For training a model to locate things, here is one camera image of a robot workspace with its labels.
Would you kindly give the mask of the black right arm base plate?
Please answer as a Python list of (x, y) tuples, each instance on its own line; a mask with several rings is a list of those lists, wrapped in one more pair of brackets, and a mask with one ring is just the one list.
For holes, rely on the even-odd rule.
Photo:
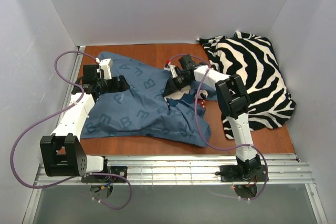
[(221, 178), (221, 182), (248, 182), (255, 178), (257, 182), (268, 181), (265, 165), (247, 173), (244, 173), (238, 165), (223, 165), (219, 167), (219, 171), (215, 172), (215, 175)]

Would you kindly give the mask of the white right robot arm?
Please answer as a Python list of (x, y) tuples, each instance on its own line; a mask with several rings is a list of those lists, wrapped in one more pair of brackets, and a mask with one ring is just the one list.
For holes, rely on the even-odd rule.
[(219, 109), (228, 119), (233, 133), (237, 160), (237, 164), (229, 171), (221, 172), (221, 176), (241, 180), (258, 178), (258, 173), (263, 171), (261, 154), (254, 147), (251, 136), (248, 122), (250, 99), (241, 77), (220, 73), (204, 62), (196, 63), (191, 55), (182, 55), (179, 63), (181, 66), (177, 67), (168, 60), (164, 65), (171, 77), (166, 82), (163, 96), (167, 98), (193, 82), (199, 83), (196, 99), (203, 84), (214, 89)]

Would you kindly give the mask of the blue letter print pillowcase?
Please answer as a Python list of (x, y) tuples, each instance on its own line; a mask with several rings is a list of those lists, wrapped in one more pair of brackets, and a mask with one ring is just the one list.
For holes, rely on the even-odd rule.
[(107, 51), (98, 57), (112, 59), (112, 74), (123, 75), (130, 89), (101, 95), (85, 121), (81, 138), (141, 135), (205, 147), (211, 127), (203, 119), (205, 109), (194, 103), (198, 82), (180, 99), (164, 99), (169, 71)]

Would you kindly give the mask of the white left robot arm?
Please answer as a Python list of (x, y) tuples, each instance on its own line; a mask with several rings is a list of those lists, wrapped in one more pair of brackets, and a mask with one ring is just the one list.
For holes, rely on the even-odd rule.
[(124, 76), (114, 77), (112, 59), (96, 65), (84, 65), (83, 75), (74, 83), (69, 109), (50, 136), (40, 140), (40, 150), (47, 176), (84, 176), (104, 169), (102, 156), (86, 155), (80, 136), (86, 119), (99, 97), (130, 88)]

